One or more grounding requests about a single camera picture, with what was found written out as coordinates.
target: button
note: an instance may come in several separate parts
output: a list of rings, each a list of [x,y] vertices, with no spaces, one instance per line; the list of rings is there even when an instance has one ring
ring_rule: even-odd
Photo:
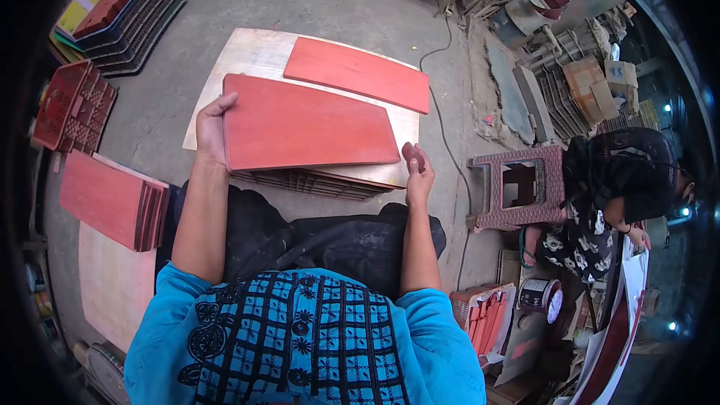
[[[311,382],[310,374],[302,369],[291,369],[287,372],[287,379],[293,385],[306,386]]]
[[[295,322],[292,325],[292,332],[301,337],[307,335],[309,330],[310,328],[308,327],[308,325],[302,321]]]

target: debris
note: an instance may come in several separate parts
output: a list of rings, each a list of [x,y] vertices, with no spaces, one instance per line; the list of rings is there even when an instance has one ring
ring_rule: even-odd
[[[58,172],[60,171],[60,157],[61,157],[61,155],[60,155],[60,153],[59,153],[58,151],[57,151],[57,152],[53,152],[53,154],[54,154],[54,155],[53,155],[53,159],[52,159],[52,171],[53,171],[54,173],[58,173]]]

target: electrical cable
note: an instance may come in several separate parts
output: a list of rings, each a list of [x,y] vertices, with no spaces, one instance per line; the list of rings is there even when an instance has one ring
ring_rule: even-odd
[[[448,22],[448,16],[445,15],[445,25],[448,28],[448,44],[442,49],[435,49],[429,51],[427,54],[424,54],[420,58],[420,72],[423,71],[423,60],[427,57],[429,57],[432,54],[436,54],[438,52],[445,51],[450,48],[450,44],[452,44],[452,31],[450,30],[450,22]],[[433,91],[433,87],[430,86],[430,96],[433,98],[433,104],[435,104],[435,111],[438,113],[438,121],[440,122],[440,135],[443,137],[443,142],[445,143],[445,149],[448,151],[448,155],[450,155],[450,159],[452,159],[453,165],[455,165],[455,169],[457,169],[458,174],[460,174],[460,177],[462,177],[462,181],[465,182],[465,189],[467,190],[467,213],[471,214],[471,211],[473,210],[473,198],[470,195],[470,184],[467,182],[467,177],[465,176],[465,173],[460,169],[460,165],[458,164],[457,160],[455,160],[455,156],[452,153],[452,150],[450,150],[450,145],[448,144],[448,140],[445,137],[445,125],[443,124],[443,115],[440,112],[440,107],[438,106],[438,101],[435,98],[435,92]],[[460,275],[462,274],[462,268],[465,263],[465,251],[467,250],[467,241],[470,239],[470,230],[467,230],[467,233],[465,234],[465,242],[462,247],[462,257],[460,259],[460,270],[457,273],[457,290],[460,289]]]

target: paint bucket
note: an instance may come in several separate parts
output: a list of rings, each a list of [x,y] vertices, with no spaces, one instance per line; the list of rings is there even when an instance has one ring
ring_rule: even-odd
[[[547,321],[552,324],[563,305],[560,280],[529,278],[520,287],[520,296],[517,300],[522,309],[547,314]]]

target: hand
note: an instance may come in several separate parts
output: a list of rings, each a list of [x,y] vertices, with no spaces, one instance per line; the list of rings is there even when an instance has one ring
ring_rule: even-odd
[[[222,115],[237,100],[237,93],[222,95],[197,113],[195,121],[196,159],[217,163],[224,167],[227,166],[225,163],[225,135],[222,131]]]
[[[422,174],[419,173],[418,160],[415,158],[407,159],[408,162],[408,189],[405,195],[405,203],[408,207],[418,208],[428,206],[428,196],[430,195],[430,189],[433,187],[433,180],[435,180],[435,171],[430,164],[430,159],[427,153],[420,148],[418,144],[415,145],[420,155],[425,159],[425,170]]]
[[[628,231],[628,238],[630,238],[630,241],[637,250],[640,252],[645,250],[645,239],[648,239],[645,230],[633,226],[630,231]]]

